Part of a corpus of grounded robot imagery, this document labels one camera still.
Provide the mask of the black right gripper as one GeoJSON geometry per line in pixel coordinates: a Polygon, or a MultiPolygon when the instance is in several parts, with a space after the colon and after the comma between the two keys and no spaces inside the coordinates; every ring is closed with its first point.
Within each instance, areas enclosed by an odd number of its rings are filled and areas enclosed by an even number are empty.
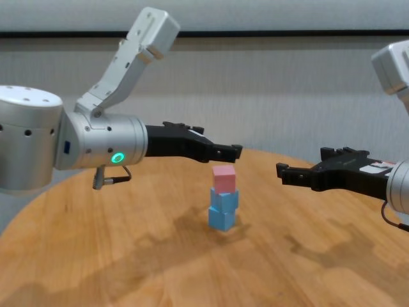
{"type": "Polygon", "coordinates": [[[312,168],[294,168],[277,163],[277,177],[283,185],[309,187],[313,191],[344,189],[386,200],[389,174],[396,165],[372,159],[366,150],[320,148],[321,162],[312,168]]]}

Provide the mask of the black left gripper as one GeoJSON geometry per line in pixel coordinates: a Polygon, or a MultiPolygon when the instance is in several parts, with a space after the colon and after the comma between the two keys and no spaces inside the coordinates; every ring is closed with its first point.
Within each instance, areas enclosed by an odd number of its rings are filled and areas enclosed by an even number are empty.
{"type": "Polygon", "coordinates": [[[188,126],[184,123],[163,122],[162,126],[147,125],[146,131],[146,157],[186,157],[202,163],[235,163],[243,150],[242,145],[214,144],[203,136],[203,127],[188,126]]]}

